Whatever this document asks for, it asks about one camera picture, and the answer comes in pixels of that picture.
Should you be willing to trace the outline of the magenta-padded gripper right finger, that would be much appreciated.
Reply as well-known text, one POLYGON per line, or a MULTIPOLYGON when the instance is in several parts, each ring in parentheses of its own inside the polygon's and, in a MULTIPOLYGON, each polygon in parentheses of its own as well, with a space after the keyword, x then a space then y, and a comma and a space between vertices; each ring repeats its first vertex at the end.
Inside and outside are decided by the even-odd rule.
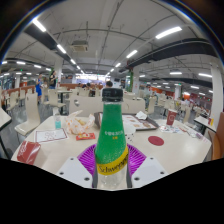
POLYGON ((140 150, 128 145, 126 182, 128 188, 140 188, 167 175, 155 157, 147 157, 140 150))

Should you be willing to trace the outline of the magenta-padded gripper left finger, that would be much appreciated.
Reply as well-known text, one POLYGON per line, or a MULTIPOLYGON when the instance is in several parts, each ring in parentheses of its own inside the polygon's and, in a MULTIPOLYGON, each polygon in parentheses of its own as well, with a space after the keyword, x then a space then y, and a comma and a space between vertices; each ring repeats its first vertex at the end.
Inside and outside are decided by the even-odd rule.
POLYGON ((84 188, 96 188, 98 175, 93 144, 77 157, 69 157, 56 173, 57 176, 84 188))

